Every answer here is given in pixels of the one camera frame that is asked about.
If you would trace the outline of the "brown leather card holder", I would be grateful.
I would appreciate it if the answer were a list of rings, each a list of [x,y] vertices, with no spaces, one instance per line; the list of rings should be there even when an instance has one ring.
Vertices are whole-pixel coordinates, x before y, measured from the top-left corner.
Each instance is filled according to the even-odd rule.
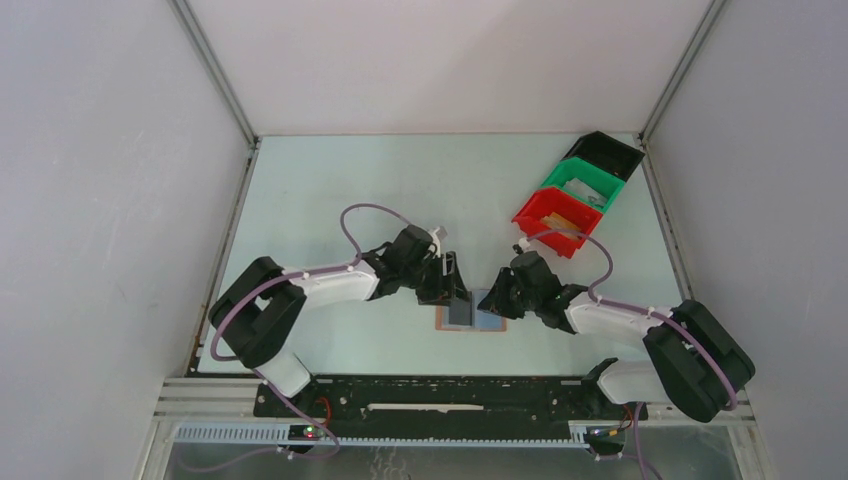
[[[439,331],[471,332],[471,333],[496,333],[507,330],[506,319],[495,315],[483,313],[477,310],[478,303],[489,293],[486,289],[472,290],[474,304],[474,325],[471,328],[460,329],[446,325],[445,318],[448,306],[436,308],[435,328]]]

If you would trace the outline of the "dark grey credit card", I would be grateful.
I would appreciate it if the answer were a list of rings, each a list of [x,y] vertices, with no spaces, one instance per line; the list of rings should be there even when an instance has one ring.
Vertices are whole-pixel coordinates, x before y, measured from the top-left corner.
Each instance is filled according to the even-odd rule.
[[[467,329],[474,325],[473,294],[453,298],[447,307],[445,323],[452,328]]]

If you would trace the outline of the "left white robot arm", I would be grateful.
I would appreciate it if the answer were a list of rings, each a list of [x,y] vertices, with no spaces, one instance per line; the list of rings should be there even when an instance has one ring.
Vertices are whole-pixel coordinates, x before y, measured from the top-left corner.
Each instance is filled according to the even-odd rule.
[[[210,308],[215,334],[208,348],[217,361],[225,343],[237,361],[277,391],[277,402],[292,416],[316,403],[311,373],[285,345],[298,317],[309,310],[348,301],[373,301],[412,290],[419,304],[450,306],[470,302],[453,251],[441,247],[440,229],[415,225],[396,238],[360,251],[349,264],[289,271],[271,257],[256,258]]]

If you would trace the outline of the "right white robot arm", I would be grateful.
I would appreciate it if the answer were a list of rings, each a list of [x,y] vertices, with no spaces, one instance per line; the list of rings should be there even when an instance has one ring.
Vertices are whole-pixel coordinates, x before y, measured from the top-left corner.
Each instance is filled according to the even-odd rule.
[[[621,404],[668,401],[689,418],[711,422],[738,404],[754,362],[702,303],[641,307],[610,300],[593,285],[564,284],[536,251],[519,249],[500,269],[478,310],[517,320],[535,315],[554,330],[641,347],[645,361],[597,365],[581,392],[585,411],[606,418]]]

